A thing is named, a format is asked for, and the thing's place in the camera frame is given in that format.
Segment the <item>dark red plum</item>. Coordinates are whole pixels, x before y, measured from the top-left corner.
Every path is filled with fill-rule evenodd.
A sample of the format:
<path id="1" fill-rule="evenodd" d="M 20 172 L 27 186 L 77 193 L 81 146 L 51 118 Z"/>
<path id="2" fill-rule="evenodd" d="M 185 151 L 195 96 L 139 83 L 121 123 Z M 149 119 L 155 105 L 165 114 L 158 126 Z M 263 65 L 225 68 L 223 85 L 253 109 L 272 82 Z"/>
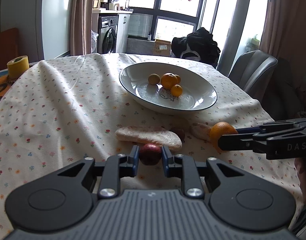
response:
<path id="1" fill-rule="evenodd" d="M 161 148 L 154 144 L 145 144 L 139 150 L 139 159 L 146 166 L 157 165 L 161 157 Z"/>

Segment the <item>small orange tangerine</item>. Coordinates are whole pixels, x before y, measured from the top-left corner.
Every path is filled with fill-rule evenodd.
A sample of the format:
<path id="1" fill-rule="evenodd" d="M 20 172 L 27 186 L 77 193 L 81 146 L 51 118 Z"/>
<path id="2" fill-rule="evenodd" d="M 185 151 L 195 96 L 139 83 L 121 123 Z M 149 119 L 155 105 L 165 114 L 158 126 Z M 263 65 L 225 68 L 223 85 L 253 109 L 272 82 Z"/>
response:
<path id="1" fill-rule="evenodd" d="M 181 82 L 181 77 L 180 77 L 179 75 L 177 75 L 177 74 L 175 74 L 175 76 L 176 76 L 176 78 L 177 78 L 177 84 L 180 84 L 180 82 Z"/>
<path id="2" fill-rule="evenodd" d="M 170 93 L 174 97 L 180 97 L 183 93 L 183 88 L 179 84 L 176 84 L 173 87 L 171 87 Z"/>

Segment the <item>white kitchen cabinet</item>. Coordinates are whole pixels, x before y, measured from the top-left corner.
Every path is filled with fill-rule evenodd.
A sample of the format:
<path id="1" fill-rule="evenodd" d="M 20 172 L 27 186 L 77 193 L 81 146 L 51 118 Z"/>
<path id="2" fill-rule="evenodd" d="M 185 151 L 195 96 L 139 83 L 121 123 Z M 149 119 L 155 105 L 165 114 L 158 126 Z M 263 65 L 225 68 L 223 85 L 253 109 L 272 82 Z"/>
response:
<path id="1" fill-rule="evenodd" d="M 117 42 L 115 53 L 125 53 L 128 42 L 128 30 L 131 11 L 124 10 L 104 10 L 103 8 L 92 9 L 91 31 L 98 33 L 98 21 L 101 16 L 118 16 Z"/>

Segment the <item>grey leather chair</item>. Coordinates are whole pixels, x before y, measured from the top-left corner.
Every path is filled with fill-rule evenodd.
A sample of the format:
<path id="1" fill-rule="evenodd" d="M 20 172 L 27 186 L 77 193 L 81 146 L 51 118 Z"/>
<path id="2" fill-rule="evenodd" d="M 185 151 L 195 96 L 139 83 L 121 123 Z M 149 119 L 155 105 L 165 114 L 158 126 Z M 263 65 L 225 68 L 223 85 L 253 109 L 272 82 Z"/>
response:
<path id="1" fill-rule="evenodd" d="M 242 54 L 229 73 L 229 79 L 253 99 L 262 101 L 278 60 L 261 50 Z"/>

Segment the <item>white oval plate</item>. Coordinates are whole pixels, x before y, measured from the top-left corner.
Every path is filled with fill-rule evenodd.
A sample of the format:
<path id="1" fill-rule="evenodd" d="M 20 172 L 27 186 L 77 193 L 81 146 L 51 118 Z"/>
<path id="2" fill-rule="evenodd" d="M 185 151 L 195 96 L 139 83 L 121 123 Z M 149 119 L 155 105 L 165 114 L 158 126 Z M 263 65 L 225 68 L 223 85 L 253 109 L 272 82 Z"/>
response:
<path id="1" fill-rule="evenodd" d="M 173 64 L 132 64 L 121 70 L 119 80 L 136 102 L 163 114 L 200 112 L 218 99 L 216 90 L 204 77 Z"/>

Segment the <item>floral white tablecloth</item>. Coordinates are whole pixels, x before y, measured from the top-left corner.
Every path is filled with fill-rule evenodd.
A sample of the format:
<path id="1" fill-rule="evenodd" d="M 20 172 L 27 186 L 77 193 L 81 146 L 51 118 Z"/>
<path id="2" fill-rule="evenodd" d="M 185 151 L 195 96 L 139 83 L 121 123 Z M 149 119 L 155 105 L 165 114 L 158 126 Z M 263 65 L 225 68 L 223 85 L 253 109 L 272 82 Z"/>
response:
<path id="1" fill-rule="evenodd" d="M 200 74 L 215 88 L 216 104 L 183 118 L 141 106 L 119 81 L 119 72 L 138 62 L 169 63 Z M 0 239 L 12 230 L 4 206 L 14 189 L 85 157 L 105 161 L 129 153 L 132 143 L 118 141 L 117 129 L 220 121 L 243 128 L 271 117 L 229 78 L 194 61 L 127 54 L 40 61 L 0 100 Z"/>

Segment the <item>orange mandarin in plate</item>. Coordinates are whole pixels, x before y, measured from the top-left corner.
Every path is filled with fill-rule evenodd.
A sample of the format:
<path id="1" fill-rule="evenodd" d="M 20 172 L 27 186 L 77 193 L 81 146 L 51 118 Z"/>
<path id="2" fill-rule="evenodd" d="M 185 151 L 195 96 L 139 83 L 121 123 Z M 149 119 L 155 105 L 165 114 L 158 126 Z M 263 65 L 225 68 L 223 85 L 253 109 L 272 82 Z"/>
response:
<path id="1" fill-rule="evenodd" d="M 173 73 L 165 73 L 161 77 L 161 85 L 164 89 L 170 90 L 171 87 L 177 84 L 177 78 Z"/>

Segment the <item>green-brown kiwi fruit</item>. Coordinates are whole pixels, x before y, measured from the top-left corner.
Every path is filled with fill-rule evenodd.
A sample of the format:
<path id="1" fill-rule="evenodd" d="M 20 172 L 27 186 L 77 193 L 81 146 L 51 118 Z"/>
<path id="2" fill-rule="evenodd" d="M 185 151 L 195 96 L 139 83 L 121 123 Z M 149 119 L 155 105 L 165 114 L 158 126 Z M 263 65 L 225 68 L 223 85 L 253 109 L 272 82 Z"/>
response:
<path id="1" fill-rule="evenodd" d="M 150 74 L 149 77 L 148 77 L 148 82 L 150 85 L 157 85 L 160 83 L 160 76 L 158 74 Z"/>

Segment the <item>right brown curtain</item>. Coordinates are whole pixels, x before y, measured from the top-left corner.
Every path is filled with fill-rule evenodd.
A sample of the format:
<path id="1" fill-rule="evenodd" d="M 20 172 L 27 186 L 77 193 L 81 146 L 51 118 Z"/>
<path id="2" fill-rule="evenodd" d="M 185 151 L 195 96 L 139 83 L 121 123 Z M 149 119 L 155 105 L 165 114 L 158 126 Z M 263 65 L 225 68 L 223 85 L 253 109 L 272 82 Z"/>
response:
<path id="1" fill-rule="evenodd" d="M 260 49 L 306 69 L 306 0 L 268 0 Z"/>

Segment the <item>brown curtain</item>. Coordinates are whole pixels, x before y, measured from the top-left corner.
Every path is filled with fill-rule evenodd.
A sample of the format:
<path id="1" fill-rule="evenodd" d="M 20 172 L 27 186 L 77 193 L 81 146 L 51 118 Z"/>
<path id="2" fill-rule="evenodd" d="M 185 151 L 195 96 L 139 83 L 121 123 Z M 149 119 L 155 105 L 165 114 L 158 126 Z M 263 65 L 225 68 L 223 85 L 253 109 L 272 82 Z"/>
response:
<path id="1" fill-rule="evenodd" d="M 306 69 L 306 0 L 268 0 L 260 49 Z"/>
<path id="2" fill-rule="evenodd" d="M 91 18 L 93 0 L 72 0 L 70 53 L 72 56 L 91 53 Z"/>

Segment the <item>black clothes pile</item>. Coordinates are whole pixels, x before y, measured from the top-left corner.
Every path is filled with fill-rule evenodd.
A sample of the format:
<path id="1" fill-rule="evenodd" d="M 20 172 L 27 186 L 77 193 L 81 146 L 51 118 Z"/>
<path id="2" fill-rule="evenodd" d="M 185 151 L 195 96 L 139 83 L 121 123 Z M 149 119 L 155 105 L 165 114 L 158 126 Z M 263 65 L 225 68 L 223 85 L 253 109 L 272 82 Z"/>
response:
<path id="1" fill-rule="evenodd" d="M 186 37 L 175 37 L 171 42 L 174 57 L 209 64 L 216 68 L 220 57 L 218 43 L 204 27 L 188 34 Z"/>

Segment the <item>cardboard box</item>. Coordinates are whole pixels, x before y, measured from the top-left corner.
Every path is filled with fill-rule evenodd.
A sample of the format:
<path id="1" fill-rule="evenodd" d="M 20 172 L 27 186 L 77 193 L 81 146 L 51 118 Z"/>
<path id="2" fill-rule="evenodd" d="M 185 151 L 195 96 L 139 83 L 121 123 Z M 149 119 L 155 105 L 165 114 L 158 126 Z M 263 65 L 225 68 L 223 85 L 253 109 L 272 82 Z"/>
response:
<path id="1" fill-rule="evenodd" d="M 171 42 L 155 39 L 153 55 L 171 57 Z"/>

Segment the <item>clear plastic bag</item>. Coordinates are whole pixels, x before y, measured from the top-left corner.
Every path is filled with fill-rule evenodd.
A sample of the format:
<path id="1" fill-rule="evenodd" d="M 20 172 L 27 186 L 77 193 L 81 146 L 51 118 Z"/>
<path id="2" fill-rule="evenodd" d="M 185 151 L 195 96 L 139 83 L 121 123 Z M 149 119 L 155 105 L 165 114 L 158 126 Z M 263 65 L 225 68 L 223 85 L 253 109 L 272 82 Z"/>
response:
<path id="1" fill-rule="evenodd" d="M 91 52 L 94 53 L 97 49 L 98 33 L 91 31 Z"/>

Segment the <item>silver washing machine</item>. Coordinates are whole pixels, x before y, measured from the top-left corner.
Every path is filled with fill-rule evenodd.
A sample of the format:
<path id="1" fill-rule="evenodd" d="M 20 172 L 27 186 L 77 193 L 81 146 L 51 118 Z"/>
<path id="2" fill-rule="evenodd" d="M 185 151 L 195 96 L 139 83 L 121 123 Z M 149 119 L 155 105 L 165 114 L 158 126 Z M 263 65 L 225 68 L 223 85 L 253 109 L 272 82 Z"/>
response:
<path id="1" fill-rule="evenodd" d="M 101 16 L 98 21 L 98 43 L 99 54 L 110 54 L 116 52 L 118 16 Z"/>

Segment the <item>yellow tape roll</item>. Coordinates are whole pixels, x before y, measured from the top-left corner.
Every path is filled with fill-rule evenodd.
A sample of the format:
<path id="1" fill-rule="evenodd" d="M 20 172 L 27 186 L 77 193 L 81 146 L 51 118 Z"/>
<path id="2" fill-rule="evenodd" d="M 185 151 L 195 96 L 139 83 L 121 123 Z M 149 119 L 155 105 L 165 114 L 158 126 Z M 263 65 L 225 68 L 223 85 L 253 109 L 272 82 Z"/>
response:
<path id="1" fill-rule="evenodd" d="M 7 63 L 10 79 L 18 79 L 29 68 L 28 57 L 26 55 L 16 57 Z"/>

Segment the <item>orange printed mat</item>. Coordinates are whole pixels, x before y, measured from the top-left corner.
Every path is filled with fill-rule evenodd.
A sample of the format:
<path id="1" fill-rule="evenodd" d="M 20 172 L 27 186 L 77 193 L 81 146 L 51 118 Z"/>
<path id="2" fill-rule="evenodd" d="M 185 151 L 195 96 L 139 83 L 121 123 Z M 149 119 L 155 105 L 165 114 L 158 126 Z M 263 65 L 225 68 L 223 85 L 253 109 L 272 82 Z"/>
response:
<path id="1" fill-rule="evenodd" d="M 12 84 L 13 81 L 9 79 L 9 75 L 3 75 L 0 77 L 0 101 L 4 98 Z"/>

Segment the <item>brown wooden chair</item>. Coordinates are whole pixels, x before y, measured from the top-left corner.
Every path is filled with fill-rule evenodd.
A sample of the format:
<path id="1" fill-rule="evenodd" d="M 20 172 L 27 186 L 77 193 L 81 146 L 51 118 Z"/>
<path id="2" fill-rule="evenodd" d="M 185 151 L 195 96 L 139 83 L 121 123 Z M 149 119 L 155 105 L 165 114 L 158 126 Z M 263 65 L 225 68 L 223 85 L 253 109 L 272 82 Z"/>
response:
<path id="1" fill-rule="evenodd" d="M 0 70 L 7 68 L 7 63 L 19 56 L 19 31 L 17 28 L 0 33 Z"/>

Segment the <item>white refrigerator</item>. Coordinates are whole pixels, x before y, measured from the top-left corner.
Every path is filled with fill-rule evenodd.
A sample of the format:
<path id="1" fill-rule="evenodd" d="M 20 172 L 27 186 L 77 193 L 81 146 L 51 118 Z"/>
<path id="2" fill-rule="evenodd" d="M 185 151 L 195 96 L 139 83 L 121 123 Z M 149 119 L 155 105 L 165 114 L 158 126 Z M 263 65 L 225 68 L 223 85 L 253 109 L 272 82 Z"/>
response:
<path id="1" fill-rule="evenodd" d="M 70 53 L 72 0 L 1 0 L 2 31 L 19 31 L 18 50 L 30 62 Z"/>

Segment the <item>left brown curtain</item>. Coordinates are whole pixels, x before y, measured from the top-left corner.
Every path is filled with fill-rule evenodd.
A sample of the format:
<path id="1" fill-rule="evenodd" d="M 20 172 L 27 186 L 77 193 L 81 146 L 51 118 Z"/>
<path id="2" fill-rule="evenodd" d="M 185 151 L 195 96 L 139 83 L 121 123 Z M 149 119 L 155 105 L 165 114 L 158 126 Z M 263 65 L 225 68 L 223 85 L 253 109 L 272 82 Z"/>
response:
<path id="1" fill-rule="evenodd" d="M 91 53 L 91 18 L 93 0 L 72 0 L 70 53 L 72 56 Z"/>

